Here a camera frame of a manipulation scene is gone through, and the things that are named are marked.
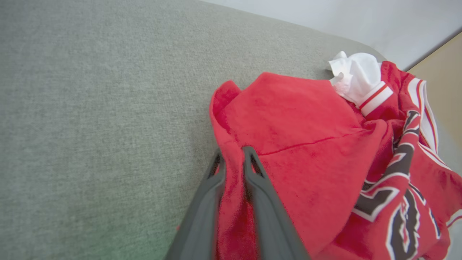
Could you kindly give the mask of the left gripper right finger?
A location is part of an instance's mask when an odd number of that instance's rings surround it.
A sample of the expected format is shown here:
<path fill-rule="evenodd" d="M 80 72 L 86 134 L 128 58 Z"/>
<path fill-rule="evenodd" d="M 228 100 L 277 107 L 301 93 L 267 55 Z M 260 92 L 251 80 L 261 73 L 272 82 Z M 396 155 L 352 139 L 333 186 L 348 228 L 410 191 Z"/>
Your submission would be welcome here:
<path fill-rule="evenodd" d="M 259 260 L 310 260 L 254 148 L 243 147 L 244 180 L 253 206 Z"/>

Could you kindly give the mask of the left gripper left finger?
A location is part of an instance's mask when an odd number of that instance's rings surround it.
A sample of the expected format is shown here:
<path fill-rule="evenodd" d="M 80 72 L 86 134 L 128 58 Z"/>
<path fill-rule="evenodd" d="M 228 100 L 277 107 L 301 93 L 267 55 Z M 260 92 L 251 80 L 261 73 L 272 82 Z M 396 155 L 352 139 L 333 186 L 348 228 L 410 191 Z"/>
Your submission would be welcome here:
<path fill-rule="evenodd" d="M 170 245 L 165 260 L 214 260 L 226 161 L 217 149 Z"/>

